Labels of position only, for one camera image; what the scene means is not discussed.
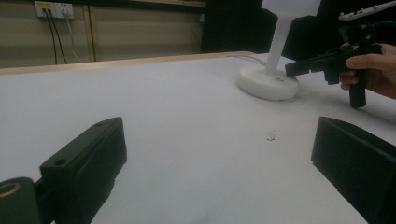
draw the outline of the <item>wall outlet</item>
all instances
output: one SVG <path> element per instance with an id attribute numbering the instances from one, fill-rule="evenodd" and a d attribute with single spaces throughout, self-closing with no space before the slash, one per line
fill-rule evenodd
<path id="1" fill-rule="evenodd" d="M 55 4 L 52 2 L 35 1 L 35 11 L 40 18 L 47 18 L 47 14 L 43 9 L 49 9 L 53 18 L 57 18 Z"/>
<path id="2" fill-rule="evenodd" d="M 55 3 L 55 10 L 57 18 L 65 18 L 64 13 L 68 13 L 69 19 L 74 19 L 74 12 L 72 4 L 67 3 Z"/>

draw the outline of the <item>white tabletop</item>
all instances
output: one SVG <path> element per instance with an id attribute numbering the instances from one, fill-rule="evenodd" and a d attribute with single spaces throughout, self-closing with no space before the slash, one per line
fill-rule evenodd
<path id="1" fill-rule="evenodd" d="M 264 101 L 235 84 L 250 65 L 220 58 L 0 76 L 0 181 L 37 180 L 53 153 L 121 116 L 128 162 L 95 224 L 366 223 L 312 165 L 318 117 L 396 145 L 396 102 L 367 92 L 368 105 L 352 109 L 322 74 L 298 77 L 291 100 Z"/>

